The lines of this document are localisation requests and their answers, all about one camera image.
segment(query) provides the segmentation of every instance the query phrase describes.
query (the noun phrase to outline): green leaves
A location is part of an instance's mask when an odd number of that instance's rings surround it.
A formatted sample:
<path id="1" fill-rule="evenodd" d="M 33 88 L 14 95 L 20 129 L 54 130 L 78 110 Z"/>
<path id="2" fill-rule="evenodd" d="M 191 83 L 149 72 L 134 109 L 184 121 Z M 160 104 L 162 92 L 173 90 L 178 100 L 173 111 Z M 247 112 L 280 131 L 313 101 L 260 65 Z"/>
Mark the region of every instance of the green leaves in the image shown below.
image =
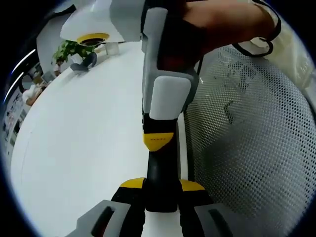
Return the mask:
<path id="1" fill-rule="evenodd" d="M 65 40 L 58 46 L 57 51 L 53 54 L 53 59 L 61 59 L 62 61 L 68 62 L 68 56 L 80 55 L 81 58 L 85 58 L 89 53 L 93 52 L 94 47 L 85 47 L 77 42 Z"/>

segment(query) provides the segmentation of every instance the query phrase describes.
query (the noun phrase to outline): wrist strap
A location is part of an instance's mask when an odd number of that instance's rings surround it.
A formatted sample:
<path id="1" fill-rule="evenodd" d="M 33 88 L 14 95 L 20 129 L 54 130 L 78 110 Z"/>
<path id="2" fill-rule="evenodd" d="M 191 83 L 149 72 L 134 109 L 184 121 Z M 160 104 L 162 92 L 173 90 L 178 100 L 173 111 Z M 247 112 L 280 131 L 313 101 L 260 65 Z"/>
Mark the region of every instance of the wrist strap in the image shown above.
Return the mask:
<path id="1" fill-rule="evenodd" d="M 259 38 L 261 41 L 266 42 L 267 46 L 262 48 L 256 46 L 254 43 L 242 42 L 242 43 L 234 43 L 233 46 L 237 49 L 240 53 L 245 56 L 249 57 L 264 57 L 272 53 L 273 51 L 273 43 L 271 42 L 274 40 L 281 32 L 281 19 L 277 15 L 276 11 L 272 9 L 268 4 L 261 0 L 252 0 L 255 5 L 260 5 L 263 7 L 272 17 L 275 22 L 275 29 L 273 32 L 266 38 Z"/>

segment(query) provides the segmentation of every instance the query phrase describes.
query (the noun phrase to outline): light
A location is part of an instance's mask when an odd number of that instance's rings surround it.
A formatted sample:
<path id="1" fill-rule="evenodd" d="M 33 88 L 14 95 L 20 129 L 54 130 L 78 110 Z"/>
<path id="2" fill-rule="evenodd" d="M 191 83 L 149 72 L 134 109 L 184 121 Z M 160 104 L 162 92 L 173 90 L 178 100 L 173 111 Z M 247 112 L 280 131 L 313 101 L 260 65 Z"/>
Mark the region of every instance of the light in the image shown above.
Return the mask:
<path id="1" fill-rule="evenodd" d="M 12 86 L 10 87 L 10 89 L 8 90 L 8 93 L 6 94 L 3 102 L 6 100 L 6 98 L 8 97 L 10 91 L 12 90 L 12 88 L 14 87 L 14 85 L 18 82 L 18 80 L 21 78 L 21 76 L 23 75 L 24 73 L 21 73 L 20 76 L 18 76 L 18 78 L 14 81 L 14 83 L 12 84 Z"/>
<path id="2" fill-rule="evenodd" d="M 36 49 L 33 49 L 31 52 L 29 52 L 24 58 L 21 59 L 21 61 L 14 67 L 13 71 L 11 72 L 11 74 L 15 71 L 15 69 L 17 69 L 18 66 L 20 66 L 21 63 L 23 63 L 23 61 L 25 59 L 27 59 L 32 53 L 34 53 L 36 51 Z"/>

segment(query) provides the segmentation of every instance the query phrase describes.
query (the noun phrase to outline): robotic arm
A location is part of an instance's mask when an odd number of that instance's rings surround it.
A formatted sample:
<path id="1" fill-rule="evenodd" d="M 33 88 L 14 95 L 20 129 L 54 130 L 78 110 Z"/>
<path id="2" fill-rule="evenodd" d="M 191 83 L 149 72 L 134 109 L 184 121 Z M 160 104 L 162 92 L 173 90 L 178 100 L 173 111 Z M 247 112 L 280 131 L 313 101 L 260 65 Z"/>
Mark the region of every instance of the robotic arm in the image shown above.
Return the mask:
<path id="1" fill-rule="evenodd" d="M 97 0 L 76 10 L 61 37 L 92 46 L 101 42 L 140 41 L 143 68 L 143 132 L 149 149 L 146 178 L 121 184 L 111 201 L 104 200 L 80 217 L 68 237 L 140 237 L 145 209 L 180 210 L 185 237 L 258 236 L 221 204 L 213 204 L 198 183 L 179 180 L 176 126 L 191 103 L 198 75 L 190 65 L 166 70 L 163 57 L 194 58 L 204 31 L 182 20 L 184 7 L 172 0 Z"/>
<path id="2" fill-rule="evenodd" d="M 191 68 L 181 72 L 158 68 L 161 48 L 167 48 L 166 38 L 172 28 L 185 27 L 174 9 L 177 1 L 163 0 L 97 0 L 76 10 L 65 22 L 61 37 L 85 46 L 101 42 L 140 41 L 145 53 L 143 70 L 143 130 L 144 143 L 154 152 L 169 143 L 183 109 L 192 101 L 198 76 Z M 196 34 L 183 29 L 186 34 Z M 179 41 L 186 37 L 175 36 Z"/>

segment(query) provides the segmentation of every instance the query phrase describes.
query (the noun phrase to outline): black strap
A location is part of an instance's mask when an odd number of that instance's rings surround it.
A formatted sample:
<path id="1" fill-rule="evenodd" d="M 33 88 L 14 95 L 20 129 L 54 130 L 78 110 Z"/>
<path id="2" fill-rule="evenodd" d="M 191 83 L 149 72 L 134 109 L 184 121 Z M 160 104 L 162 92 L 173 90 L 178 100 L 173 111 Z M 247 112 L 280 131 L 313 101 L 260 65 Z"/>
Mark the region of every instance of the black strap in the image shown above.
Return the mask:
<path id="1" fill-rule="evenodd" d="M 264 57 L 264 56 L 267 56 L 267 55 L 271 54 L 272 51 L 273 51 L 273 44 L 272 44 L 271 41 L 274 40 L 281 32 L 281 19 L 279 18 L 279 16 L 276 13 L 276 11 L 274 11 L 273 8 L 270 7 L 268 4 L 266 4 L 265 2 L 260 1 L 260 0 L 252 0 L 252 1 L 257 3 L 257 4 L 260 4 L 260 5 L 263 5 L 263 6 L 266 6 L 266 7 L 270 8 L 271 11 L 273 11 L 273 13 L 277 16 L 277 23 L 276 23 L 275 30 L 266 39 L 260 38 L 260 40 L 262 40 L 263 42 L 266 42 L 268 44 L 269 50 L 266 53 L 252 54 L 252 53 L 248 52 L 247 50 L 245 50 L 244 48 L 242 48 L 239 45 L 239 43 L 234 43 L 233 46 L 235 47 L 235 49 L 237 49 L 240 53 L 242 53 L 245 56 L 248 56 L 248 57 Z"/>

